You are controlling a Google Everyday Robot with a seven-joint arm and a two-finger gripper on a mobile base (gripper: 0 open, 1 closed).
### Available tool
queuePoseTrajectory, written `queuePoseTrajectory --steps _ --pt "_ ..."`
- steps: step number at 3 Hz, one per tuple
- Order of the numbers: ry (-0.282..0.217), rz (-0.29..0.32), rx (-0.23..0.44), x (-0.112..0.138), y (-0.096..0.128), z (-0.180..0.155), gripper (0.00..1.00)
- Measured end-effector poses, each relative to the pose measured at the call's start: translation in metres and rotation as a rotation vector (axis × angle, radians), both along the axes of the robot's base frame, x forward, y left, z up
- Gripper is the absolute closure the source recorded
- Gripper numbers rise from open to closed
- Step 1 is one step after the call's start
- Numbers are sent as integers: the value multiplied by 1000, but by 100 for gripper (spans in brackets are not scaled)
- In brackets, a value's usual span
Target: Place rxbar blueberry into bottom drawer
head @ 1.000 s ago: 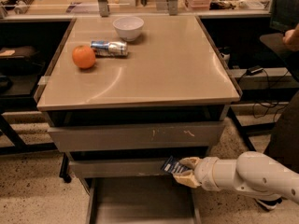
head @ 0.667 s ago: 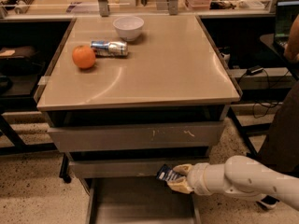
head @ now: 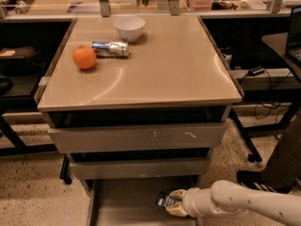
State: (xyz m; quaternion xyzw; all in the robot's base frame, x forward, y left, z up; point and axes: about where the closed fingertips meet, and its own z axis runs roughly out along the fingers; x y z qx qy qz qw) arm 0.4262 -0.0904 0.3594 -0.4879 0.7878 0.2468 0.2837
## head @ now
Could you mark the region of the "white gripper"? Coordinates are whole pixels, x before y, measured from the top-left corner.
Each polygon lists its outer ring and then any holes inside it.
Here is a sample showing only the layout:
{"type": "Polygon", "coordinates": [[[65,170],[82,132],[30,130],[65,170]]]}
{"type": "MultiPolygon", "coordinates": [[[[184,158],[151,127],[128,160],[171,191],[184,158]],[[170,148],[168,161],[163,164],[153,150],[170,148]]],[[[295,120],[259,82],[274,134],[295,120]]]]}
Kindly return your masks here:
{"type": "Polygon", "coordinates": [[[169,196],[182,203],[176,202],[166,208],[172,216],[184,218],[187,215],[192,218],[199,218],[208,215],[211,212],[211,194],[209,189],[200,189],[198,187],[177,189],[169,193],[169,196]]]}

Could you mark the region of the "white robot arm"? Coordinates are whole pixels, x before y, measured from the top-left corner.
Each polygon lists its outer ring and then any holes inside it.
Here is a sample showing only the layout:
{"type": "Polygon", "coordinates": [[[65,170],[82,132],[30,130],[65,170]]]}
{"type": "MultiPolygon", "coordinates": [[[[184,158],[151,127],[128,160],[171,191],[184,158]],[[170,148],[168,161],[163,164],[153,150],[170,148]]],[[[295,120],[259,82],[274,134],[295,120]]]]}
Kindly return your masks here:
{"type": "Polygon", "coordinates": [[[260,191],[219,180],[210,188],[178,189],[170,196],[178,201],[166,210],[177,217],[235,216],[248,210],[286,226],[301,226],[301,197],[292,194],[260,191]]]}

